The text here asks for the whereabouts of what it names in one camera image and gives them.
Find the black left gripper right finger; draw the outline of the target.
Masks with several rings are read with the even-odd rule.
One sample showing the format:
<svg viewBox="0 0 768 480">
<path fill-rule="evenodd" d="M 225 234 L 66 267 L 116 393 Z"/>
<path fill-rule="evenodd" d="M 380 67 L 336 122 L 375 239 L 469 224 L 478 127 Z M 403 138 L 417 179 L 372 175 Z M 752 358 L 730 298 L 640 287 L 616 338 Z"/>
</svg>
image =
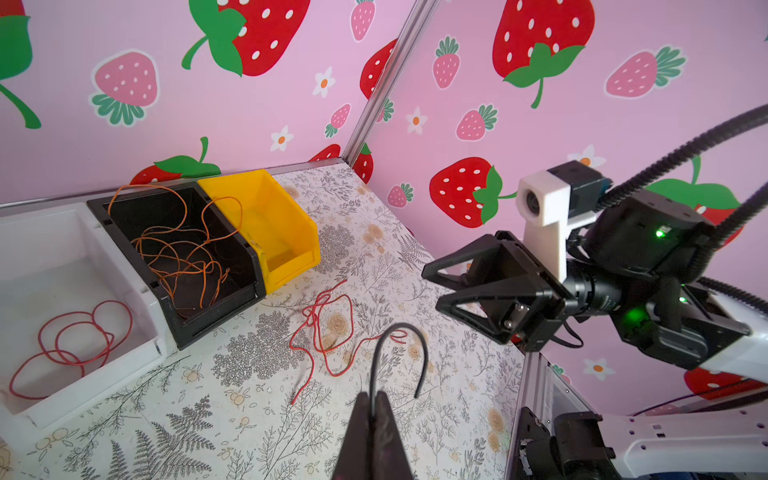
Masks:
<svg viewBox="0 0 768 480">
<path fill-rule="evenodd" d="M 375 480 L 413 480 L 388 396 L 379 391 L 374 397 L 373 478 Z"/>
</svg>

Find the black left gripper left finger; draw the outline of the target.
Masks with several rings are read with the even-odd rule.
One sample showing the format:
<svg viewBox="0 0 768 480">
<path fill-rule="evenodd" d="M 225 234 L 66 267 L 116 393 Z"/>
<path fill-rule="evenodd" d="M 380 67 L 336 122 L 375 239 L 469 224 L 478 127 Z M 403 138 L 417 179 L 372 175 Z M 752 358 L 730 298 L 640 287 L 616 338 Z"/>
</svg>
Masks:
<svg viewBox="0 0 768 480">
<path fill-rule="evenodd" d="M 370 395 L 360 392 L 353 405 L 332 480 L 373 479 L 375 420 Z"/>
</svg>

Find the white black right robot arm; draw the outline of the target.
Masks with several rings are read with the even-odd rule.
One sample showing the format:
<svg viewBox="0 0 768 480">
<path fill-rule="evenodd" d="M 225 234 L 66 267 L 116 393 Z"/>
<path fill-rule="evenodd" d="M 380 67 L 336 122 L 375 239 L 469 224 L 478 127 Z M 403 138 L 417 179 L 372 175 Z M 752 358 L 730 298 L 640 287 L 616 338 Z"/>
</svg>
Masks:
<svg viewBox="0 0 768 480">
<path fill-rule="evenodd" d="M 715 253 L 767 206 L 757 190 L 714 223 L 651 183 L 767 122 L 759 106 L 688 141 L 620 185 L 571 161 L 524 178 L 522 238 L 488 234 L 432 261 L 424 279 L 447 294 L 437 310 L 529 354 L 569 319 L 611 319 L 620 339 L 686 370 L 767 379 L 767 303 L 707 278 Z M 526 388 L 512 436 L 513 479 L 630 479 L 767 470 L 767 393 L 737 393 L 700 410 L 630 416 L 568 412 L 547 422 Z"/>
</svg>

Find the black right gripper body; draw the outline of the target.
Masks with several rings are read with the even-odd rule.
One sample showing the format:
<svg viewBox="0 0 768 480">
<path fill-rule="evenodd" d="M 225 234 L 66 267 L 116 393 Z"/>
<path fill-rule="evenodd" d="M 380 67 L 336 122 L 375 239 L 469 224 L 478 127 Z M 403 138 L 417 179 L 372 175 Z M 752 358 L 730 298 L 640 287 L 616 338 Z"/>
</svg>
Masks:
<svg viewBox="0 0 768 480">
<path fill-rule="evenodd" d="M 499 344 L 521 338 L 526 352 L 554 340 L 576 297 L 516 242 L 498 242 L 484 261 L 482 332 Z"/>
</svg>

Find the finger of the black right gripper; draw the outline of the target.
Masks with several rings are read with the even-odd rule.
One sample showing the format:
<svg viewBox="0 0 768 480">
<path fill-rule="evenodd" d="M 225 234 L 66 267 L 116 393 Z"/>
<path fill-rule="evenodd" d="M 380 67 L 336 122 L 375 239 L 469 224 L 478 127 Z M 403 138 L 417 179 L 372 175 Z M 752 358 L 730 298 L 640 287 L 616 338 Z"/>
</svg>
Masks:
<svg viewBox="0 0 768 480">
<path fill-rule="evenodd" d="M 518 336 L 523 345 L 544 345 L 558 331 L 557 295 L 532 281 L 522 281 L 521 293 L 454 292 L 436 308 L 498 344 Z"/>
<path fill-rule="evenodd" d="M 521 293 L 522 273 L 514 258 L 517 246 L 511 232 L 485 234 L 426 264 L 421 277 L 455 292 Z"/>
</svg>

